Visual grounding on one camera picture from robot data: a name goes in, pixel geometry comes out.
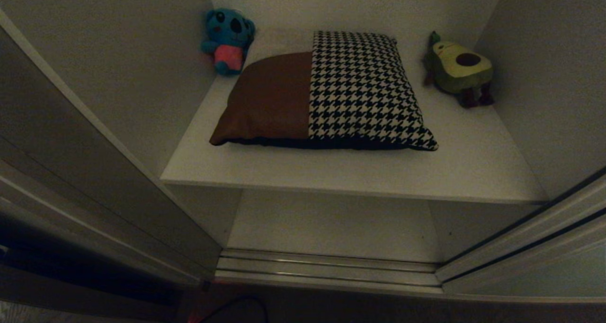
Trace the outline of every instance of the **cable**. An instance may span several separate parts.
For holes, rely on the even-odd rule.
[[[209,319],[211,319],[212,317],[214,317],[215,315],[217,315],[220,312],[222,312],[223,310],[229,308],[230,306],[232,306],[232,305],[234,305],[236,303],[240,303],[240,302],[246,301],[247,299],[251,300],[253,302],[256,302],[256,304],[259,304],[259,306],[263,310],[263,317],[264,317],[265,323],[269,323],[269,317],[267,315],[267,307],[266,307],[265,303],[262,302],[257,297],[253,297],[253,296],[242,296],[242,297],[238,297],[236,299],[232,299],[231,301],[223,304],[222,306],[219,306],[219,308],[217,308],[216,310],[214,310],[213,312],[211,312],[210,315],[208,315],[208,316],[204,317],[203,319],[201,319],[200,321],[198,321],[198,323],[204,323],[204,322],[208,321]]]

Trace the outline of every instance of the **houndstooth fabric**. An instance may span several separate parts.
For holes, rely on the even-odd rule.
[[[362,139],[437,150],[396,40],[381,34],[314,33],[309,117],[312,140]]]

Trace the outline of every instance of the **closet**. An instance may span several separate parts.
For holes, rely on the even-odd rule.
[[[0,25],[223,248],[216,276],[441,293],[441,265],[606,166],[603,3],[0,0]],[[439,150],[211,146],[237,80],[198,51],[203,14],[221,7],[259,30],[395,37]],[[432,30],[492,60],[494,106],[464,109],[422,85]],[[365,263],[383,273],[351,273]],[[305,269],[323,264],[343,273]]]

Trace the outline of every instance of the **plush toy nose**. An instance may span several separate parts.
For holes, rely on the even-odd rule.
[[[240,24],[240,21],[238,21],[238,19],[232,19],[232,22],[230,23],[230,26],[232,27],[232,30],[236,33],[241,33],[242,32],[242,25]]]

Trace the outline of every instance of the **blue koala plush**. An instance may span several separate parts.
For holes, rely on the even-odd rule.
[[[202,42],[204,53],[214,54],[214,68],[221,75],[240,74],[255,24],[235,10],[219,8],[206,14],[209,41]]]

